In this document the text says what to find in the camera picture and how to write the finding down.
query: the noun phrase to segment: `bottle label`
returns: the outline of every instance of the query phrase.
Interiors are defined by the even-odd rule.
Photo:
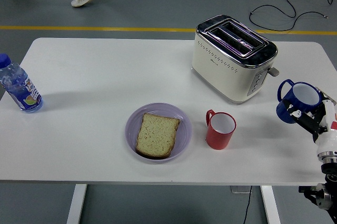
[[[22,110],[33,109],[41,102],[41,95],[29,77],[26,78],[23,87],[10,91],[9,94]]]

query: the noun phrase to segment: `bread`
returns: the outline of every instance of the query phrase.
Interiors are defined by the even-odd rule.
[[[149,159],[165,159],[174,147],[180,120],[144,113],[136,143],[136,152]]]

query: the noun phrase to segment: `plastic bottle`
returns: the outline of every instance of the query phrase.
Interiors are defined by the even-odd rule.
[[[36,112],[43,100],[27,73],[7,54],[0,54],[0,82],[24,112]]]

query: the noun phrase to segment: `white table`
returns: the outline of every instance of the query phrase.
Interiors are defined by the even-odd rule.
[[[312,137],[276,115],[285,79],[309,82],[337,98],[337,72],[323,48],[275,42],[278,77],[241,105],[229,103],[191,70],[193,41],[39,38],[22,67],[45,104],[21,112],[0,101],[0,179],[71,183],[305,186],[324,182]],[[183,110],[193,134],[177,158],[156,164],[134,155],[124,128],[139,107],[163,102]],[[205,142],[205,114],[237,121],[230,144]]]

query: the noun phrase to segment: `blue mug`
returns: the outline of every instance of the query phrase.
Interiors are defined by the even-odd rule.
[[[285,83],[288,83],[291,88],[282,98],[281,91]],[[291,118],[283,104],[282,100],[284,99],[288,100],[294,107],[304,113],[315,110],[322,101],[319,91],[314,86],[305,82],[294,83],[290,79],[283,81],[277,91],[277,100],[279,101],[279,104],[276,107],[276,113],[282,121],[289,124],[293,124],[295,121]]]

